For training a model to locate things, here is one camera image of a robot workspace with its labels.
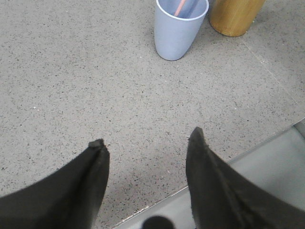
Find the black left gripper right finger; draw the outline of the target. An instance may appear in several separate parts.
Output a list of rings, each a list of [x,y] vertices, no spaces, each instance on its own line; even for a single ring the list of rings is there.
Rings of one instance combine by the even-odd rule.
[[[303,229],[305,212],[267,193],[223,161],[196,127],[186,177],[198,229]]]

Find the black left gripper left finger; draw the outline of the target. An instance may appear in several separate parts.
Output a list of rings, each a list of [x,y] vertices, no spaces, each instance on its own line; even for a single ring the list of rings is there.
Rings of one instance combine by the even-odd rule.
[[[110,153],[102,139],[53,174],[1,197],[2,229],[91,229],[108,183]]]

